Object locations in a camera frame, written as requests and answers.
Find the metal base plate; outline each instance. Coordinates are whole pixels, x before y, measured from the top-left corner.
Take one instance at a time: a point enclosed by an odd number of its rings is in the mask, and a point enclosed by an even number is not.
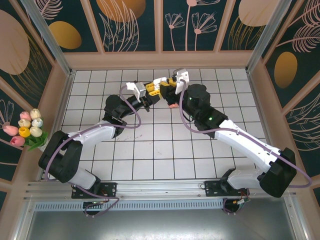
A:
[[[100,184],[100,190],[97,195],[100,195],[106,197],[115,197],[117,192],[117,183],[116,182],[102,182]],[[79,188],[72,186],[72,199],[95,199],[97,197],[91,196],[83,191],[81,191]]]
[[[205,195],[207,197],[228,197],[228,196],[239,196],[240,197],[241,191],[244,192],[246,195],[248,194],[248,190],[246,188],[233,189],[233,190],[229,191],[229,193],[226,193],[220,187],[219,180],[205,181],[204,182],[204,190],[205,190]]]

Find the pink tulip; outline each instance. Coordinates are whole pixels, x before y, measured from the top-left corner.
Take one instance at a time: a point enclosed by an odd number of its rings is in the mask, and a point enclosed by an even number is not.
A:
[[[10,135],[10,136],[15,136],[18,134],[18,128],[16,126],[10,126],[10,125],[6,125],[3,127],[3,131]]]
[[[22,113],[20,113],[20,119],[25,119],[31,122],[31,116],[30,113],[28,113],[27,111],[23,111]]]
[[[10,143],[13,146],[21,147],[23,144],[25,144],[25,139],[22,136],[14,136]]]

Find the tulip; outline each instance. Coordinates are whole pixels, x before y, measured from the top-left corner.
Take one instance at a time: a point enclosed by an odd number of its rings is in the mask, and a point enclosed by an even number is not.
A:
[[[22,113],[20,113],[20,119],[25,119],[31,122],[31,116],[27,111],[23,111]]]
[[[24,138],[27,138],[30,136],[30,130],[29,128],[25,127],[25,126],[22,126],[19,128],[19,135],[21,137],[24,137]]]
[[[22,136],[14,136],[10,143],[13,146],[21,147],[23,144],[25,144],[25,139]]]
[[[20,119],[18,121],[18,124],[19,124],[20,127],[30,128],[30,126],[31,126],[31,122],[29,120],[27,120],[27,119],[24,119],[24,118]]]
[[[44,121],[42,121],[42,119],[38,117],[32,121],[32,126],[41,128],[43,123]]]
[[[41,114],[40,114],[39,110],[36,108],[31,110],[30,116],[31,116],[32,120],[37,119],[37,118],[41,118]]]
[[[10,136],[15,136],[18,134],[18,128],[16,126],[5,125],[3,126],[3,131]]]
[[[30,128],[30,133],[32,136],[34,137],[40,137],[42,135],[42,130],[40,128],[38,128],[37,126],[32,126]]]

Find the pink object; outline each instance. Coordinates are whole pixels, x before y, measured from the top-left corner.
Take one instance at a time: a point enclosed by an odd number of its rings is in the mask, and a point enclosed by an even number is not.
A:
[[[15,136],[18,134],[18,128],[16,126],[10,126],[10,125],[6,125],[3,127],[3,131],[10,135],[10,136]]]
[[[22,113],[20,113],[20,119],[26,119],[28,121],[32,121],[30,113],[28,113],[27,111],[23,111]]]
[[[14,136],[10,143],[13,146],[21,147],[23,144],[25,144],[25,139],[22,136]]]
[[[171,109],[178,108],[178,107],[179,107],[179,105],[177,103],[169,105],[169,108],[171,108]]]

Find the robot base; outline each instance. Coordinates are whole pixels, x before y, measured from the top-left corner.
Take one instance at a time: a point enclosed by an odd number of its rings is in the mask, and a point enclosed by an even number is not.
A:
[[[116,193],[117,193],[116,182],[101,182],[99,185],[99,190],[96,194],[99,196],[115,197]],[[74,187],[72,185],[71,198],[72,199],[94,199],[95,197],[81,191],[79,188]]]
[[[205,195],[207,197],[228,197],[228,196],[241,196],[241,192],[248,195],[248,190],[246,188],[234,189],[230,186],[228,181],[228,176],[235,170],[234,168],[229,169],[221,177],[220,180],[212,180],[204,182]]]

